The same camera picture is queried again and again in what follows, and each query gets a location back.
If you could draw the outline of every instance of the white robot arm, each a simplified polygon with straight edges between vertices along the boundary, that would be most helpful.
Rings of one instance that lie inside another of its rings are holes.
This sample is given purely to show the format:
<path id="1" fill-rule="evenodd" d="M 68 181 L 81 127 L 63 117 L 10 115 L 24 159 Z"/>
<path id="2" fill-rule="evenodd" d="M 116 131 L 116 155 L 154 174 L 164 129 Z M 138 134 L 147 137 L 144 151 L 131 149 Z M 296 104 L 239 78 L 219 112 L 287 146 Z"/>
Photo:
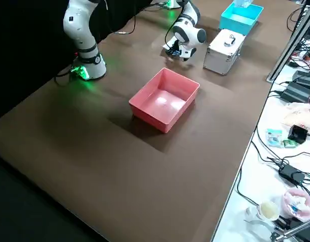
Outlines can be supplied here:
<path id="1" fill-rule="evenodd" d="M 78 74 L 85 80 L 101 78 L 106 72 L 105 62 L 89 28 L 91 14 L 100 1 L 70 0 L 63 18 L 64 31 L 78 50 L 73 67 L 79 68 Z"/>
<path id="2" fill-rule="evenodd" d="M 173 25 L 174 37 L 164 45 L 169 55 L 177 55 L 187 61 L 196 52 L 196 47 L 206 40 L 204 29 L 195 28 L 201 14 L 190 0 L 177 0 L 183 11 Z"/>

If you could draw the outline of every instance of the pink container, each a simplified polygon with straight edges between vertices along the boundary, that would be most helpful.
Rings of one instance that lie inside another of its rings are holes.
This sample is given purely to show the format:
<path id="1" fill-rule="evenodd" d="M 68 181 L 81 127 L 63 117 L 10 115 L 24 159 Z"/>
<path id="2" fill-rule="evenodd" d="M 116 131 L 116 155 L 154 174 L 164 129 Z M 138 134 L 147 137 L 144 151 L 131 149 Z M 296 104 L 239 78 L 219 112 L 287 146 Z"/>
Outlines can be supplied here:
<path id="1" fill-rule="evenodd" d="M 200 84 L 167 68 L 129 100 L 133 114 L 167 133 L 195 99 Z"/>
<path id="2" fill-rule="evenodd" d="M 306 198 L 305 204 L 310 207 L 310 196 L 308 195 L 308 193 L 301 190 L 301 189 L 298 189 L 298 188 L 288 189 L 285 192 L 285 194 L 282 196 L 281 207 L 282 207 L 283 211 L 289 216 L 293 216 L 302 222 L 306 222 L 307 220 L 309 220 L 310 219 L 310 211 L 308 211 L 308 212 L 299 211 L 297 215 L 294 213 L 291 213 L 290 209 L 287 207 L 289 204 L 289 201 L 286 199 L 287 193 L 290 193 L 292 196 L 299 196 L 299 197 Z"/>

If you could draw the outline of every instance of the pink plastic bin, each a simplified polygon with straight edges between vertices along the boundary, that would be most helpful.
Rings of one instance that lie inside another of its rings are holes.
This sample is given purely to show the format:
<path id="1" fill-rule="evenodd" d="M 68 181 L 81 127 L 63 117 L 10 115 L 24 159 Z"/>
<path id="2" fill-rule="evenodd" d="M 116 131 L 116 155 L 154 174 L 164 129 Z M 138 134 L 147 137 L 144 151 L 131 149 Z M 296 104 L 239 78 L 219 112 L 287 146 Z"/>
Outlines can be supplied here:
<path id="1" fill-rule="evenodd" d="M 133 114 L 167 133 L 195 99 L 200 84 L 167 68 L 129 100 Z"/>

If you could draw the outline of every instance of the blue box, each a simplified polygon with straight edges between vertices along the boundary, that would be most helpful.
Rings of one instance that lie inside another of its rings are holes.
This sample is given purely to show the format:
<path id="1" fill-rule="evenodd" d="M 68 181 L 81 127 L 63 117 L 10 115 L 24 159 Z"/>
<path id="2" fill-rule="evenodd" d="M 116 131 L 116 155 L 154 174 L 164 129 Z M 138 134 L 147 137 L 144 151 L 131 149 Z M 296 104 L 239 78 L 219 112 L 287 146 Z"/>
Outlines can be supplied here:
<path id="1" fill-rule="evenodd" d="M 219 28 L 247 35 L 257 22 L 263 9 L 263 7 L 253 4 L 247 8 L 236 7 L 232 3 L 222 13 Z"/>

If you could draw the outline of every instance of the black floor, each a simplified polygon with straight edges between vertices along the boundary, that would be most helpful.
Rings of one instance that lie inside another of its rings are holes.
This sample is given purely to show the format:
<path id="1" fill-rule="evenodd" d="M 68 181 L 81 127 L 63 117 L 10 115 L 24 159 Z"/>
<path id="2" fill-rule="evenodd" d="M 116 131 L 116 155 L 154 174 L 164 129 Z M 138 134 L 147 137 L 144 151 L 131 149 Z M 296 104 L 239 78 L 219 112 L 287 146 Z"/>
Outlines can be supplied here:
<path id="1" fill-rule="evenodd" d="M 0 241 L 106 242 L 1 159 Z"/>

